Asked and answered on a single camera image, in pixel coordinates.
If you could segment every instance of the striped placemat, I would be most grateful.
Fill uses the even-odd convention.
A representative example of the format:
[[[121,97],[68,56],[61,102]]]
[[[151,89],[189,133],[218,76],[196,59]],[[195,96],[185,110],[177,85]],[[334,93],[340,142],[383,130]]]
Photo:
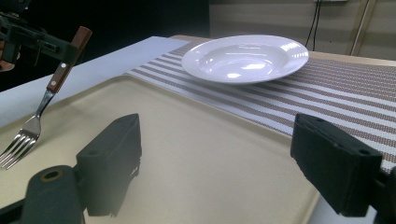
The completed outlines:
[[[396,67],[311,58],[291,76],[232,86],[202,81],[182,68],[183,55],[197,44],[128,73],[288,135],[297,113],[326,119],[380,151],[385,171],[396,165]]]

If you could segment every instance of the dark background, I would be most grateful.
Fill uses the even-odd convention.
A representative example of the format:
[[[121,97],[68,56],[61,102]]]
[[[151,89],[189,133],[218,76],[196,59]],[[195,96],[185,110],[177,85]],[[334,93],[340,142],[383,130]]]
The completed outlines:
[[[92,37],[79,63],[153,35],[209,37],[209,4],[203,0],[32,0],[20,16],[69,42],[80,25],[91,29]],[[23,49],[15,68],[0,73],[0,91],[50,75],[59,64],[41,54],[32,66],[23,63],[22,57]]]

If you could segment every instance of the cable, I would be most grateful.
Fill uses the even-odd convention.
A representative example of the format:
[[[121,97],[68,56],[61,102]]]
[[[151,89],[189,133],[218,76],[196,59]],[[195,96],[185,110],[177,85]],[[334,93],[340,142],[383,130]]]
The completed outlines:
[[[309,39],[311,38],[312,30],[314,29],[314,25],[315,25],[314,43],[313,43],[313,48],[312,48],[313,51],[315,51],[315,44],[316,44],[316,38],[317,38],[318,21],[319,21],[319,16],[320,16],[321,4],[322,4],[322,0],[317,0],[317,5],[315,7],[314,19],[312,20],[311,29],[309,30],[309,35],[305,42],[305,47],[306,47],[308,45]]]
[[[319,7],[319,0],[317,1],[317,5],[315,7],[314,19],[312,20],[311,29],[309,30],[309,35],[308,38],[306,39],[305,47],[308,45],[308,41],[309,38],[311,37],[312,29],[314,28],[315,20],[317,19],[318,7]]]
[[[319,16],[320,16],[321,3],[322,3],[322,0],[319,0],[317,24],[315,25],[315,32],[314,32],[314,46],[313,46],[313,48],[312,48],[312,51],[315,51],[315,42],[316,42],[316,40],[317,40],[317,30],[318,30],[318,23],[319,23]]]

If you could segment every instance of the wall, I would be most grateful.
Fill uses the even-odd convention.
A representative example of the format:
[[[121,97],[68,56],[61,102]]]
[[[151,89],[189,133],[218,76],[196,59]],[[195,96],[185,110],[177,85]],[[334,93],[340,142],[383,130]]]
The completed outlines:
[[[364,6],[374,0],[348,0],[322,3],[315,51],[350,54]],[[314,19],[313,0],[212,0],[210,34],[213,38],[229,35],[281,35],[306,43]],[[377,0],[367,30],[361,34],[361,46],[355,55],[396,60],[396,1]],[[313,49],[313,42],[307,45]]]

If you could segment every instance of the fork handle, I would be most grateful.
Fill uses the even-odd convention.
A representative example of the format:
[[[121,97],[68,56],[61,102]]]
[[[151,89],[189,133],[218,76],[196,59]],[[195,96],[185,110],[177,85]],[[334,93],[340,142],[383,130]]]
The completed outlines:
[[[78,31],[76,32],[71,44],[75,46],[78,50],[76,58],[71,63],[60,63],[58,68],[55,70],[49,84],[47,86],[47,90],[51,91],[52,93],[57,93],[59,89],[64,84],[67,76],[69,75],[70,70],[75,65],[79,55],[84,50],[85,46],[90,40],[92,35],[92,31],[86,27],[80,26]]]

